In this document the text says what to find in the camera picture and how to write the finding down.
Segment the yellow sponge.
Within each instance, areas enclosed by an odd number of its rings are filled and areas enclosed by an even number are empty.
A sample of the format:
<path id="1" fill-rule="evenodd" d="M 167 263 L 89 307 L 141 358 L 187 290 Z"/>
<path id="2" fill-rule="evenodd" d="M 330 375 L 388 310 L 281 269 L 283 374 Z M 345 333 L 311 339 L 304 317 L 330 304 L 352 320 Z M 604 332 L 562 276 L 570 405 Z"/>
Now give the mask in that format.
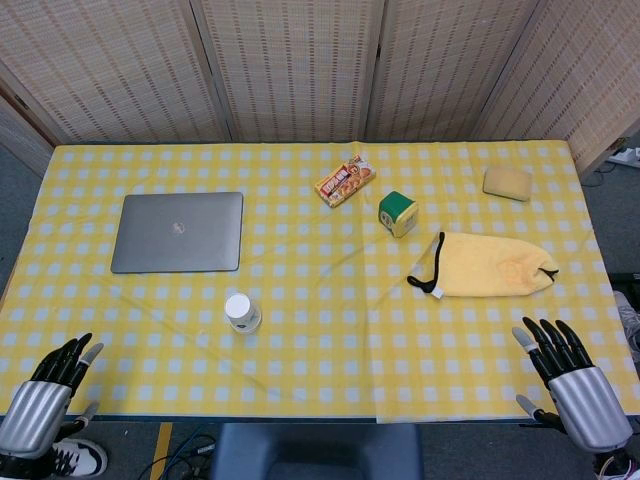
<path id="1" fill-rule="evenodd" d="M 483 192 L 527 202 L 531 198 L 532 175 L 513 168 L 489 167 L 484 175 Z"/>

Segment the yellow cloth drawstring bag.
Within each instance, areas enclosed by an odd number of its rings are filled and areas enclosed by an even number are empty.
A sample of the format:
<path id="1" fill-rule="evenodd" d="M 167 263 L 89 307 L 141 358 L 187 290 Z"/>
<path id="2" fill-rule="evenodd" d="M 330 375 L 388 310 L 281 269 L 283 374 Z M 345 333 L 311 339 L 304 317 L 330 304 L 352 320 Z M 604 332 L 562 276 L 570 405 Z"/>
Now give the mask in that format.
<path id="1" fill-rule="evenodd" d="M 440 232 L 433 278 L 407 283 L 436 298 L 528 296 L 550 287 L 559 266 L 543 248 L 524 240 Z"/>

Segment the yellow white checked tablecloth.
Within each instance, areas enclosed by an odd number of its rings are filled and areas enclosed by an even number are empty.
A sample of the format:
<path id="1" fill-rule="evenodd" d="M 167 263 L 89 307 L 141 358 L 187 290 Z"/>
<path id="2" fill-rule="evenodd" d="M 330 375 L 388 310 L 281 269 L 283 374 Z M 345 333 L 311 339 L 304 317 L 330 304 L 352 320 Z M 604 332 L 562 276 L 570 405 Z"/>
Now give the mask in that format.
<path id="1" fill-rule="evenodd" d="M 314 186 L 355 155 L 376 177 L 330 208 Z M 489 167 L 530 173 L 530 200 L 484 193 Z M 393 190 L 419 207 L 401 238 L 378 217 Z M 236 271 L 111 272 L 127 195 L 217 191 L 244 196 Z M 442 231 L 531 242 L 559 273 L 525 297 L 427 295 L 406 279 L 431 278 Z M 261 310 L 256 332 L 228 323 L 234 293 Z M 64 146 L 0 307 L 0 414 L 48 352 L 91 333 L 103 350 L 74 410 L 95 400 L 118 416 L 514 418 L 517 394 L 552 405 L 511 333 L 523 317 L 568 323 L 625 411 L 640 414 L 640 379 L 562 141 Z"/>

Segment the blue chair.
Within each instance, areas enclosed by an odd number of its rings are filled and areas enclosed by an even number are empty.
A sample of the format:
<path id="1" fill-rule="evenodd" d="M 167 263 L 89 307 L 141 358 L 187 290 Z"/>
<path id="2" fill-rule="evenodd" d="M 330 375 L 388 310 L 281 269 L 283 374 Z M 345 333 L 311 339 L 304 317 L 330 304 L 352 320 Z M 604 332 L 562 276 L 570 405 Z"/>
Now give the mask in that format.
<path id="1" fill-rule="evenodd" d="M 423 480 L 413 424 L 229 423 L 219 432 L 210 480 L 302 478 Z"/>

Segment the grey white shoe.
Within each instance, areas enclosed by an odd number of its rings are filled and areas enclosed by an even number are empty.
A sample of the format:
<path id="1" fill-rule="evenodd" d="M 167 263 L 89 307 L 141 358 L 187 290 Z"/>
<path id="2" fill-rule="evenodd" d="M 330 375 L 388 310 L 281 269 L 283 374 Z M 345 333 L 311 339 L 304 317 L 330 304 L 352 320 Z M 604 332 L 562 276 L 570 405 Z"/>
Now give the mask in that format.
<path id="1" fill-rule="evenodd" d="M 640 364 L 640 314 L 622 292 L 615 291 L 614 298 L 633 361 Z"/>

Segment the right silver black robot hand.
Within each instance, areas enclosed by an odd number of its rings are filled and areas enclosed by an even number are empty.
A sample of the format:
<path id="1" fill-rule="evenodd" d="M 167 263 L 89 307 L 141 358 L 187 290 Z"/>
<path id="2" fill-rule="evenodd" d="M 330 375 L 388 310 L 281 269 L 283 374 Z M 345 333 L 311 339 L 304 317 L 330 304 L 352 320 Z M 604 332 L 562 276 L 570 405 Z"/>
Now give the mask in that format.
<path id="1" fill-rule="evenodd" d="M 524 395 L 516 402 L 541 425 L 567 435 L 593 454 L 625 447 L 633 429 L 603 371 L 591 360 L 576 332 L 565 322 L 524 317 L 512 334 L 528 355 L 555 405 L 547 412 Z"/>

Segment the white black shoe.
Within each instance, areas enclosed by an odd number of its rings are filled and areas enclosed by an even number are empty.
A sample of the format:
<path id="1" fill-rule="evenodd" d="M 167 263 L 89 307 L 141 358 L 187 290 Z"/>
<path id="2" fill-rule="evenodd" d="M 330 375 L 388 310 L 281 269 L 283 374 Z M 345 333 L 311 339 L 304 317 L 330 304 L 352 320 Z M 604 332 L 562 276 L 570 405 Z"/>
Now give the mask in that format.
<path id="1" fill-rule="evenodd" d="M 90 478 L 107 469 L 106 450 L 90 440 L 67 438 L 54 443 L 53 452 L 53 474 L 57 477 Z"/>

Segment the woven folding screen panel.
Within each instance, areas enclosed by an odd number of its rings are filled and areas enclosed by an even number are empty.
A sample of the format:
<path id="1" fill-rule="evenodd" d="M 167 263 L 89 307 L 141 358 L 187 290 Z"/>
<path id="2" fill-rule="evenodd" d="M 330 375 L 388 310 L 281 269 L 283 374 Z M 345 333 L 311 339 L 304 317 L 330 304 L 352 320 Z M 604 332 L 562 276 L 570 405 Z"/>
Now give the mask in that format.
<path id="1" fill-rule="evenodd" d="M 470 139 L 538 1 L 385 0 L 366 139 Z"/>
<path id="2" fill-rule="evenodd" d="M 385 0 L 189 0 L 235 142 L 365 136 Z"/>
<path id="3" fill-rule="evenodd" d="M 53 145 L 232 138 L 199 0 L 0 0 L 0 93 Z"/>
<path id="4" fill-rule="evenodd" d="M 640 130 L 640 0 L 538 0 L 473 135 L 564 140 L 586 176 Z"/>
<path id="5" fill-rule="evenodd" d="M 43 178 L 54 147 L 0 94 L 0 145 Z"/>

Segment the green yellow cube box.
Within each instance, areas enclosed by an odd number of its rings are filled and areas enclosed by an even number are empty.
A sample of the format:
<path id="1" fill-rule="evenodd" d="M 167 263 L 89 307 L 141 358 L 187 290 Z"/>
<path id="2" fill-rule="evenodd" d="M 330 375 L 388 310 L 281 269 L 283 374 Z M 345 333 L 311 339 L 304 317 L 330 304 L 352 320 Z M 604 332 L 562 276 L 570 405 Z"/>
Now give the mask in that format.
<path id="1" fill-rule="evenodd" d="M 394 238 L 401 238 L 416 225 L 418 211 L 415 200 L 393 190 L 379 202 L 378 217 Z"/>

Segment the grey closed laptop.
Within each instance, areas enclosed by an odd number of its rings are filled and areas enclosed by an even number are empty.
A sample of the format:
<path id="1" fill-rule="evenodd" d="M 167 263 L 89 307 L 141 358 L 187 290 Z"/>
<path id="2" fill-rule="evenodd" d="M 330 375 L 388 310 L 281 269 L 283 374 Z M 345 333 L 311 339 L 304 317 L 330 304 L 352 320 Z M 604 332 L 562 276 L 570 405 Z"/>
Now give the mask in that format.
<path id="1" fill-rule="evenodd" d="M 111 272 L 235 271 L 240 263 L 243 206 L 240 192 L 128 195 Z"/>

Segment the yellow curry roux box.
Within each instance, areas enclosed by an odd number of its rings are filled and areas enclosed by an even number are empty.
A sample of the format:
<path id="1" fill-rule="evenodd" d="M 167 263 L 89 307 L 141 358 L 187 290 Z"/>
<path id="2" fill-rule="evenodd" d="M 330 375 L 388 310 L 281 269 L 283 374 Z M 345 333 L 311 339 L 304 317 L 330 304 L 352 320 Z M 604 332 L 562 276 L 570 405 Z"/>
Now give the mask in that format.
<path id="1" fill-rule="evenodd" d="M 330 208 L 335 208 L 364 188 L 375 177 L 374 167 L 359 155 L 355 155 L 318 181 L 314 190 Z"/>

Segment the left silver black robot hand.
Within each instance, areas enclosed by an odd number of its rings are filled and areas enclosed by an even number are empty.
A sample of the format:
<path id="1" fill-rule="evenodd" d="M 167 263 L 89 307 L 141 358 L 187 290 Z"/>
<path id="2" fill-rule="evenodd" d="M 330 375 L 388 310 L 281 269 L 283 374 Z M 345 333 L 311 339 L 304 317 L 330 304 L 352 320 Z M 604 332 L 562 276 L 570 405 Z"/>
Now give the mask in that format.
<path id="1" fill-rule="evenodd" d="M 86 333 L 48 353 L 17 390 L 0 422 L 0 454 L 38 459 L 58 438 L 70 402 L 103 348 Z"/>

